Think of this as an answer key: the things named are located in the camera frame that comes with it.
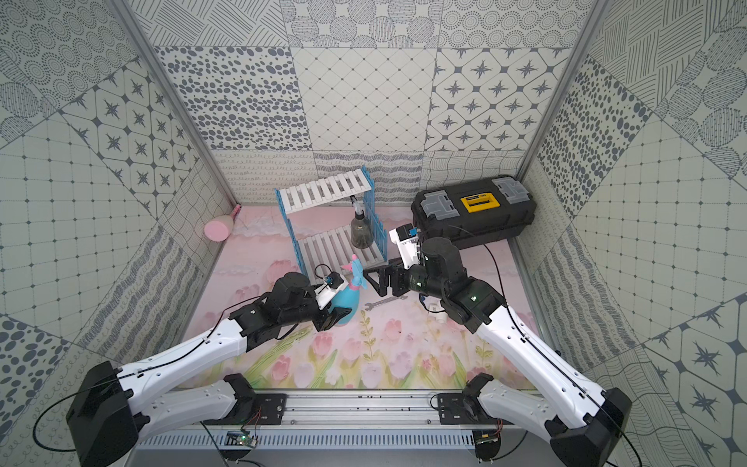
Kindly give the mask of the teal pink spray bottle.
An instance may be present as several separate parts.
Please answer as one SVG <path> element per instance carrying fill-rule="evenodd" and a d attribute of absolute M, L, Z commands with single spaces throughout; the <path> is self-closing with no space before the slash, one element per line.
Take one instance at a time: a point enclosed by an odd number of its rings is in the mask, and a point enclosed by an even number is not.
<path fill-rule="evenodd" d="M 363 276 L 362 262 L 356 254 L 351 256 L 350 262 L 344 266 L 344 269 L 351 273 L 350 280 L 346 288 L 334 297 L 331 309 L 352 309 L 354 316 L 359 307 L 361 291 L 368 287 L 368 282 Z"/>

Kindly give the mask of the smoky grey spray bottle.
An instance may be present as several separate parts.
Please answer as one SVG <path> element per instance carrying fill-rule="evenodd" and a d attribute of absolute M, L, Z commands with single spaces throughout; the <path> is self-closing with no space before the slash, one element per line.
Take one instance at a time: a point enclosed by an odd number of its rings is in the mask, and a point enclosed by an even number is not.
<path fill-rule="evenodd" d="M 350 242 L 353 247 L 364 250 L 374 243 L 371 224 L 367 218 L 363 202 L 358 200 L 356 196 L 351 196 L 350 200 L 354 208 L 354 218 L 350 223 Z"/>

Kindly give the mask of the blue and white slatted shelf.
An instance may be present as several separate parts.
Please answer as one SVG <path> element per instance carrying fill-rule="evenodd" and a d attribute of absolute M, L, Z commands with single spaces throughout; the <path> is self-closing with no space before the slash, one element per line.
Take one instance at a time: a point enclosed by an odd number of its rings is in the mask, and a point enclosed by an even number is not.
<path fill-rule="evenodd" d="M 365 268 L 388 261 L 386 235 L 375 211 L 375 181 L 367 167 L 276 189 L 274 194 L 302 274 L 313 278 L 320 264 L 339 270 L 352 255 Z M 365 249 L 351 240 L 352 200 L 363 207 L 373 235 Z"/>

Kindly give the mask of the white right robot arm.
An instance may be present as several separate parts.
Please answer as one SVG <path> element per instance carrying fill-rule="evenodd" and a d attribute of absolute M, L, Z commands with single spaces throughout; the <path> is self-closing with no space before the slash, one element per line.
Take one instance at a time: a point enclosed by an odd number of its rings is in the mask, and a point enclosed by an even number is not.
<path fill-rule="evenodd" d="M 508 420 L 548 442 L 566 466 L 606 466 L 626 439 L 630 397 L 605 389 L 553 351 L 488 282 L 469 276 L 449 239 L 421 241 L 406 225 L 389 233 L 400 257 L 365 270 L 381 296 L 412 292 L 439 300 L 457 325 L 506 357 L 538 390 L 532 396 L 507 387 L 488 374 L 471 379 L 462 391 L 464 406 L 486 420 Z"/>

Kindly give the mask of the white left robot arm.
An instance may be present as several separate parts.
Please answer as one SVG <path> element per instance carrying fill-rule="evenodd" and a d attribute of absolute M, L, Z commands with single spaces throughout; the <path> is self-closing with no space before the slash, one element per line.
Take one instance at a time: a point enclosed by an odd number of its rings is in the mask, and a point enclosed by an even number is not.
<path fill-rule="evenodd" d="M 210 330 L 137 362 L 91 368 L 74 395 L 66 422 L 83 466 L 109 466 L 147 438 L 204 420 L 238 421 L 247 416 L 253 388 L 241 375 L 194 390 L 181 383 L 265 342 L 283 328 L 310 322 L 327 331 L 350 314 L 336 307 L 352 285 L 331 272 L 318 285 L 299 272 L 284 274 L 252 302 L 221 315 Z"/>

